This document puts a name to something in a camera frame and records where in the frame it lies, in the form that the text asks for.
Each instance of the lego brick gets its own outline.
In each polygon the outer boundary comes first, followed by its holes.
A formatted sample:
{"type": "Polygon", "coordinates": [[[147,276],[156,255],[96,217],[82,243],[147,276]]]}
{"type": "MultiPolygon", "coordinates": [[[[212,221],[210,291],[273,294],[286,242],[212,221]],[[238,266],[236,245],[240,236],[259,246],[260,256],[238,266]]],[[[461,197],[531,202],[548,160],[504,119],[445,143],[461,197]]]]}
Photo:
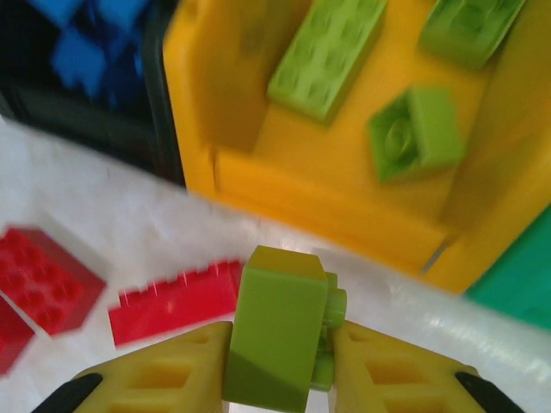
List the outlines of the lego brick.
{"type": "Polygon", "coordinates": [[[131,108],[140,94],[145,95],[143,72],[141,75],[139,73],[140,63],[138,49],[129,45],[105,71],[101,90],[111,109],[131,108]]]}
{"type": "Polygon", "coordinates": [[[65,28],[85,0],[27,0],[50,22],[65,28]]]}
{"type": "Polygon", "coordinates": [[[143,79],[144,75],[145,75],[145,73],[144,73],[144,62],[141,59],[141,56],[139,55],[139,51],[137,51],[134,54],[134,68],[136,70],[136,74],[138,75],[138,77],[140,79],[143,79]]]}
{"type": "Polygon", "coordinates": [[[496,52],[526,0],[439,0],[420,44],[460,65],[482,68],[496,52]]]}
{"type": "Polygon", "coordinates": [[[109,309],[115,346],[233,313],[242,267],[237,261],[217,262],[205,271],[121,293],[120,305],[109,309]]]}
{"type": "Polygon", "coordinates": [[[438,88],[410,88],[371,117],[368,133],[380,181],[423,176],[465,155],[451,97],[438,88]]]}
{"type": "Polygon", "coordinates": [[[226,412],[222,376],[231,333],[232,323],[210,324],[92,367],[70,382],[88,378],[76,389],[88,395],[75,410],[66,409],[75,398],[54,393],[49,403],[56,410],[40,410],[46,400],[35,412],[226,412]]]}
{"type": "Polygon", "coordinates": [[[34,331],[0,297],[0,376],[10,370],[33,336],[34,331]]]}
{"type": "Polygon", "coordinates": [[[96,4],[107,22],[129,32],[150,2],[151,0],[97,0],[96,4]]]}
{"type": "Polygon", "coordinates": [[[107,69],[105,53],[75,28],[63,32],[50,64],[67,89],[82,86],[88,97],[98,97],[107,69]]]}
{"type": "Polygon", "coordinates": [[[50,335],[79,328],[104,287],[41,230],[10,228],[0,239],[0,290],[50,335]]]}
{"type": "Polygon", "coordinates": [[[382,30],[386,0],[317,1],[272,77],[268,96],[330,122],[382,30]]]}
{"type": "Polygon", "coordinates": [[[106,21],[98,9],[96,0],[86,1],[75,16],[73,26],[83,37],[104,51],[109,64],[115,62],[127,47],[133,46],[138,49],[143,38],[143,25],[127,31],[106,21]]]}
{"type": "Polygon", "coordinates": [[[458,380],[478,377],[474,368],[361,325],[345,322],[333,346],[338,413],[519,411],[481,407],[458,380]]]}
{"type": "Polygon", "coordinates": [[[333,287],[334,282],[316,256],[255,250],[243,270],[225,400],[302,412],[311,385],[331,387],[331,357],[317,350],[322,327],[344,321],[346,292],[333,287]]]}

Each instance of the teal container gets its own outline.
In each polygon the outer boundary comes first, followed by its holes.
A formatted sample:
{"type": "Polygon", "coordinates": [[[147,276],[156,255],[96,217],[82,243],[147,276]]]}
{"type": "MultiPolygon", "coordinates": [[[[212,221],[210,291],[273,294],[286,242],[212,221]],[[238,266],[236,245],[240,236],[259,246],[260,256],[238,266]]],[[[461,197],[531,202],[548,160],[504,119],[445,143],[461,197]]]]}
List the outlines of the teal container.
{"type": "Polygon", "coordinates": [[[551,330],[551,206],[466,295],[551,330]]]}

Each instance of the yellow plastic container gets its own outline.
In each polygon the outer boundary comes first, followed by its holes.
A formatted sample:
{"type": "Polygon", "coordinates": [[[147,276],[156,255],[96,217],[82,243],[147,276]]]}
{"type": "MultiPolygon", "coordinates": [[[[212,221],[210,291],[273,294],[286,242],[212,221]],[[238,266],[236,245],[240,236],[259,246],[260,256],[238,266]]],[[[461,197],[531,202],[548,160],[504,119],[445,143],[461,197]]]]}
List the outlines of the yellow plastic container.
{"type": "Polygon", "coordinates": [[[388,0],[381,37],[330,126],[266,97],[309,5],[180,2],[164,66],[189,189],[463,292],[551,202],[548,0],[528,0],[480,72],[418,49],[434,2],[388,0]],[[451,91],[467,159],[381,185],[365,125],[412,84],[451,91]]]}

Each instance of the green lego brick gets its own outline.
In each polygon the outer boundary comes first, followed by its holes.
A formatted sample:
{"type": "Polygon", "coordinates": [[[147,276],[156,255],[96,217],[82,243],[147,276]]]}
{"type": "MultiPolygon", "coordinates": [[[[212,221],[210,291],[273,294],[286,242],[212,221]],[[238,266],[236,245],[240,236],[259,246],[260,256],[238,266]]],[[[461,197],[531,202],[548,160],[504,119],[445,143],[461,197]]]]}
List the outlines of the green lego brick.
{"type": "Polygon", "coordinates": [[[551,206],[467,291],[471,300],[551,330],[551,206]]]}
{"type": "Polygon", "coordinates": [[[480,69],[498,49],[526,0],[439,0],[420,44],[427,51],[480,69]]]}
{"type": "Polygon", "coordinates": [[[458,164],[465,155],[449,93],[414,87],[368,122],[380,181],[426,175],[458,164]]]}
{"type": "Polygon", "coordinates": [[[303,412],[311,387],[331,387],[325,328],[341,325],[345,311],[346,293],[318,257],[258,247],[243,269],[223,398],[303,412]]]}
{"type": "Polygon", "coordinates": [[[269,82],[268,96],[330,122],[382,30],[386,0],[318,0],[269,82]]]}

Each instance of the black bin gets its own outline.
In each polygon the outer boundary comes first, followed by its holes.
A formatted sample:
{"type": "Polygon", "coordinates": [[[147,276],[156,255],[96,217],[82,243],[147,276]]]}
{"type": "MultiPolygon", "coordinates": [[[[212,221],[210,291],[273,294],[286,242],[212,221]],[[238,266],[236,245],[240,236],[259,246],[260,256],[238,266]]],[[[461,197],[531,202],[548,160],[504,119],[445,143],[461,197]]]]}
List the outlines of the black bin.
{"type": "Polygon", "coordinates": [[[0,0],[0,114],[185,186],[163,64],[177,0],[153,4],[141,46],[147,91],[113,112],[63,88],[49,64],[60,31],[25,0],[0,0]]]}

